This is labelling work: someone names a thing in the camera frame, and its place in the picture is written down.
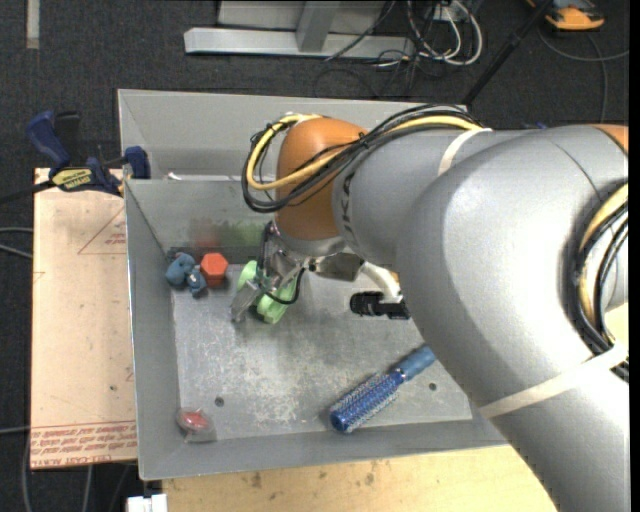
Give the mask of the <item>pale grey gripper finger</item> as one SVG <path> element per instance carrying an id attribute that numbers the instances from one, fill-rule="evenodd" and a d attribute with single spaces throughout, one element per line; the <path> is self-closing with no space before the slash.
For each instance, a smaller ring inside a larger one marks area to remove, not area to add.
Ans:
<path id="1" fill-rule="evenodd" d="M 233 322 L 241 322 L 246 312 L 261 296 L 261 288 L 254 281 L 245 281 L 237 290 L 231 303 L 231 318 Z"/>

